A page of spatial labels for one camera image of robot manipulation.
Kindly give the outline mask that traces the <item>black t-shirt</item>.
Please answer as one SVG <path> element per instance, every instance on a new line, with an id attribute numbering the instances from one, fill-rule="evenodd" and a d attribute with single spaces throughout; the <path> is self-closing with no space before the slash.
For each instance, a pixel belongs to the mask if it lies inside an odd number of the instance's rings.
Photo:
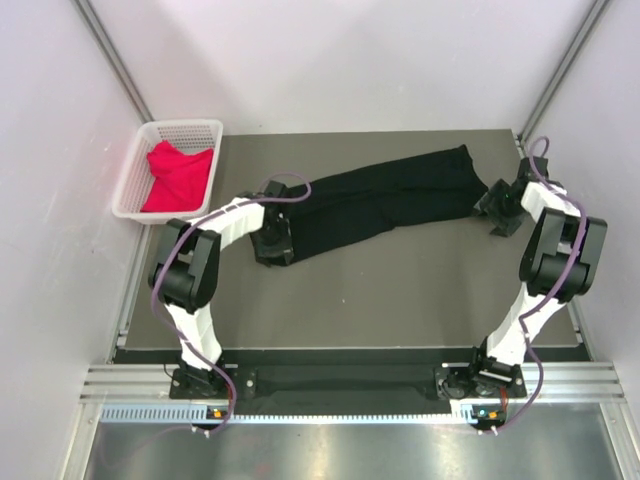
<path id="1" fill-rule="evenodd" d="M 311 182 L 288 208 L 294 263 L 397 227 L 467 218 L 488 191 L 465 145 Z"/>

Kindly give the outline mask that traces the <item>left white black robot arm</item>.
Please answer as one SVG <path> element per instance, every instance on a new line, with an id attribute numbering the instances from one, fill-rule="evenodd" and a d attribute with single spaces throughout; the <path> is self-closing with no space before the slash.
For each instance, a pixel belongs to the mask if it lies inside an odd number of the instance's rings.
<path id="1" fill-rule="evenodd" d="M 288 265 L 294 257 L 286 203 L 290 189 L 270 180 L 257 193 L 243 193 L 219 210 L 164 226 L 149 273 L 152 310 L 176 332 L 181 344 L 171 374 L 172 399 L 212 399 L 231 395 L 230 377 L 220 366 L 222 347 L 214 330 L 211 302 L 218 286 L 222 251 L 251 238 L 256 261 Z"/>

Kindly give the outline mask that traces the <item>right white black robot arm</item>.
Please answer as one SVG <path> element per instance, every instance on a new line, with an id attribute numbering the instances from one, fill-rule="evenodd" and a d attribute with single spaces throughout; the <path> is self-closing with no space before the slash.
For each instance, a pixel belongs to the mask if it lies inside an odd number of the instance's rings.
<path id="1" fill-rule="evenodd" d="M 500 326 L 473 353 L 469 388 L 487 396 L 512 387 L 520 365 L 546 322 L 574 297 L 591 288 L 607 223 L 589 217 L 567 191 L 548 180 L 548 160 L 524 158 L 516 180 L 497 181 L 474 206 L 494 225 L 492 233 L 509 237 L 530 217 L 535 226 L 519 266 L 521 283 Z"/>

